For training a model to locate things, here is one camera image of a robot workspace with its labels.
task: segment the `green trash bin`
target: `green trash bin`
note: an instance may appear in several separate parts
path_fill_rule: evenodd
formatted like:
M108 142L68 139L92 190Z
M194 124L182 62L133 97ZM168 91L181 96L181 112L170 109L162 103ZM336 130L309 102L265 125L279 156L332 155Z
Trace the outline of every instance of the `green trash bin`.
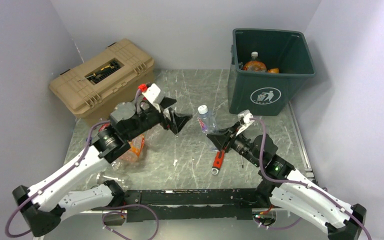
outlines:
M251 53L267 70L280 73L243 71ZM304 35L298 31L273 29L234 29L231 66L227 84L229 112L250 110L257 116L276 116L307 79L316 73Z

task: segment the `trash bin logo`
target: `trash bin logo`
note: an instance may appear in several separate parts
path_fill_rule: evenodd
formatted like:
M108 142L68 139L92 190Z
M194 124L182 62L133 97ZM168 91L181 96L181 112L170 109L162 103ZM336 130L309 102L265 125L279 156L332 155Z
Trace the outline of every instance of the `trash bin logo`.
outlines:
M255 90L251 94L251 101L259 105L272 104L279 100L282 93L279 89L274 87L263 87Z

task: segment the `gray marble table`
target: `gray marble table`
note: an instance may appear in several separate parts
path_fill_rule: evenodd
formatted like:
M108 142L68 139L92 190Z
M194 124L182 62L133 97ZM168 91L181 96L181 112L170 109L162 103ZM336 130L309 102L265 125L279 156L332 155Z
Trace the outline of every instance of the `gray marble table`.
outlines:
M193 114L193 118L177 136L161 126L145 133L145 147L139 161L120 169L121 174L129 175L130 189L255 188L261 181L258 169L246 159L242 168L241 157L234 151L225 155L219 174L211 174L216 153L207 147L206 136L197 121L200 105L213 110L219 128L230 127L238 120L228 109L229 70L155 70L154 73L155 83L166 96L176 98L173 107L179 113ZM279 148L277 154L311 177L310 164L291 106L287 105L278 116L263 116L262 119ZM81 151L88 130L84 121L76 123L64 164ZM253 139L261 133L262 127L255 123L244 135ZM73 190L90 189L96 185L95 179L96 174L91 175Z

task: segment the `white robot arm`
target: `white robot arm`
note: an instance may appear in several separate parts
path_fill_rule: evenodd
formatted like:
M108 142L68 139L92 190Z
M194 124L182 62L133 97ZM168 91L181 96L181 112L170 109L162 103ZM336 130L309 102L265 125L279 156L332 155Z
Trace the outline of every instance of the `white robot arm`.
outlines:
M144 109L137 109L131 102L119 103L110 114L110 120L101 122L110 125L92 139L92 130L98 124L94 125L84 150L70 162L41 182L31 187L20 185L12 191L18 208L5 226L8 237L20 237L30 231L35 237L40 237L52 231L61 221L85 210L124 205L125 192L113 180L86 191L70 190L93 173L106 169L130 149L129 141L138 135L158 124L177 134L192 118L190 114L176 113L169 107L176 100L163 96L155 84L143 84L140 89L147 98ZM18 211L30 230L13 235L9 233L9 226Z
M350 205L330 195L278 156L278 147L266 135L263 121L254 118L249 110L238 117L239 121L232 127L209 133L207 137L219 151L227 153L233 149L260 168L258 174L263 179L255 191L258 202L295 213L326 233L329 240L356 240L362 230L370 239L364 227L367 210L363 206ZM254 121L262 123L264 133L251 142L242 132Z

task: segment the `white wall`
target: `white wall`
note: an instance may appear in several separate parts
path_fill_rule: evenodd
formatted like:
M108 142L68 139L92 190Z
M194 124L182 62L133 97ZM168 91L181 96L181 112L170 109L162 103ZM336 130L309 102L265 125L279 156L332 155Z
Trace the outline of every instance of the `white wall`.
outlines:
M305 36L318 75L293 105L311 164L384 239L384 0L322 0Z
M84 60L128 38L157 68L228 69L232 30L303 32L321 0L51 0Z
M12 190L63 164L75 118L48 84L80 63L50 1L0 0L0 239L16 208ZM18 215L12 233L27 229Z

